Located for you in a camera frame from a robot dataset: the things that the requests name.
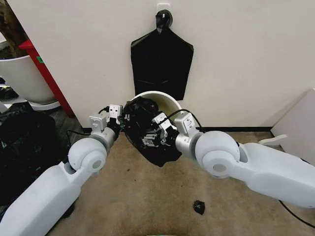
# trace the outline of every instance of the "carpet floor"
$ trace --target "carpet floor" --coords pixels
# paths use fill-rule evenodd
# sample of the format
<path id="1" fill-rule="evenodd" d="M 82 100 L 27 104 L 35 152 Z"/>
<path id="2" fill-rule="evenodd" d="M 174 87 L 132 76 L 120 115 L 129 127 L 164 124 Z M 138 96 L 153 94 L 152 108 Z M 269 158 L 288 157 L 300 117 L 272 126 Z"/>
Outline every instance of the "carpet floor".
<path id="1" fill-rule="evenodd" d="M 229 133 L 241 143 L 269 132 Z M 205 202 L 203 215 L 192 207 Z M 315 224 L 315 209 L 287 206 Z M 82 187 L 74 212 L 49 236 L 315 236 L 272 198 L 239 180 L 211 177 L 184 156 L 160 168 L 120 134 L 104 168 Z"/>

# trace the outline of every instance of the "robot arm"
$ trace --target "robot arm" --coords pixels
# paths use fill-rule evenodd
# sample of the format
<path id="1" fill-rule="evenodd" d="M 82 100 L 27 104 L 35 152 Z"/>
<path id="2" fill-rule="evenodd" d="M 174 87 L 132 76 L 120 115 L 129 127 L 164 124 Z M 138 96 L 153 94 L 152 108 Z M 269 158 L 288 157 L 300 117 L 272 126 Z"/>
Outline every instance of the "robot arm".
<path id="1" fill-rule="evenodd" d="M 111 105 L 116 110 L 120 106 Z M 7 209 L 0 222 L 0 235 L 43 236 L 79 197 L 82 185 L 105 164 L 118 137 L 118 116 L 90 116 L 93 131 L 69 150 L 69 162 L 47 169 Z"/>
<path id="2" fill-rule="evenodd" d="M 233 177 L 251 190 L 300 207 L 315 207 L 315 167 L 256 143 L 238 144 L 226 133 L 195 129 L 190 113 L 179 115 L 177 149 L 217 178 Z"/>

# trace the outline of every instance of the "black cable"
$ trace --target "black cable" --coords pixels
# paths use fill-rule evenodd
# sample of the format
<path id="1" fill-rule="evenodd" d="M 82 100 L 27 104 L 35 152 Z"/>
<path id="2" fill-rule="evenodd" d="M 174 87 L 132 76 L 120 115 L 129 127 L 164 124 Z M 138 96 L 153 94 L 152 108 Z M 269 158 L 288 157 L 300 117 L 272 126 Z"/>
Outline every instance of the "black cable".
<path id="1" fill-rule="evenodd" d="M 287 208 L 287 206 L 281 201 L 279 200 L 279 202 L 281 203 L 281 205 L 291 214 L 293 215 L 296 219 L 298 219 L 299 221 L 301 221 L 302 223 L 312 227 L 313 229 L 315 229 L 315 226 L 310 224 L 309 222 L 306 222 L 305 220 L 301 219 L 300 217 L 298 217 L 296 214 L 294 214 L 289 208 Z"/>
<path id="2" fill-rule="evenodd" d="M 200 131 L 201 131 L 202 133 L 204 133 L 203 127 L 201 126 L 201 124 L 200 124 L 200 122 L 198 121 L 197 117 L 196 117 L 192 112 L 190 112 L 190 111 L 187 110 L 187 109 L 180 109 L 180 110 L 177 110 L 177 111 L 173 112 L 172 114 L 170 114 L 168 117 L 166 117 L 164 120 L 162 120 L 162 121 L 161 121 L 160 123 L 158 123 L 157 125 L 162 124 L 164 121 L 170 119 L 172 116 L 176 115 L 178 112 L 189 112 L 189 113 L 191 113 L 192 117 L 193 117 L 193 118 L 196 120 L 196 122 L 198 123 L 199 128 L 200 128 Z"/>
<path id="3" fill-rule="evenodd" d="M 66 134 L 67 134 L 69 146 L 71 146 L 71 140 L 70 140 L 69 132 L 70 132 L 70 133 L 74 133 L 74 134 L 78 134 L 78 135 L 82 135 L 82 136 L 89 136 L 89 135 L 90 135 L 89 133 L 86 133 L 86 134 L 85 134 L 85 133 L 79 133 L 79 132 L 77 132 L 77 131 L 68 129 L 67 132 L 66 132 Z"/>
<path id="4" fill-rule="evenodd" d="M 103 111 L 109 112 L 109 106 L 104 107 L 102 110 L 100 110 L 98 113 L 101 114 Z"/>

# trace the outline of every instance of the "black plastic bag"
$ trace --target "black plastic bag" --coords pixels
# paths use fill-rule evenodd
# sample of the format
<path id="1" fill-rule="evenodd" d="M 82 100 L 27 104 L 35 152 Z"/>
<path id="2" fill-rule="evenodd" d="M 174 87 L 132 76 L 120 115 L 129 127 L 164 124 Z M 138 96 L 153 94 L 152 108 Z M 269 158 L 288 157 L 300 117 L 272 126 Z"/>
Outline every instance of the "black plastic bag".
<path id="1" fill-rule="evenodd" d="M 64 157 L 55 120 L 15 103 L 0 114 L 0 206 L 12 203 L 36 178 Z"/>
<path id="2" fill-rule="evenodd" d="M 161 131 L 152 123 L 152 119 L 159 113 L 161 111 L 158 110 L 156 102 L 148 98 L 137 97 L 127 102 L 123 110 L 123 117 L 128 117 L 125 120 L 124 127 L 128 140 L 148 161 L 162 167 L 166 162 L 176 161 L 182 154 L 177 151 L 175 146 L 177 131 L 169 129 L 167 145 L 161 145 L 158 138 Z M 156 147 L 149 147 L 143 144 L 142 139 L 147 134 L 157 134 Z"/>
<path id="3" fill-rule="evenodd" d="M 165 92 L 183 100 L 193 56 L 193 46 L 169 27 L 172 15 L 159 11 L 157 28 L 131 43 L 135 93 Z"/>

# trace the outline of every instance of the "white planter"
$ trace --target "white planter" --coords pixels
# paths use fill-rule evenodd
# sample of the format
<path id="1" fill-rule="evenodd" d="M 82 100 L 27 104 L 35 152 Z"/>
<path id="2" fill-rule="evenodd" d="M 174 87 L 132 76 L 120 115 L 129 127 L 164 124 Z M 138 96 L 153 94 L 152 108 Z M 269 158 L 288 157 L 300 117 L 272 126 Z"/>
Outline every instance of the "white planter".
<path id="1" fill-rule="evenodd" d="M 23 99 L 40 105 L 56 102 L 30 56 L 0 60 L 0 76 Z"/>

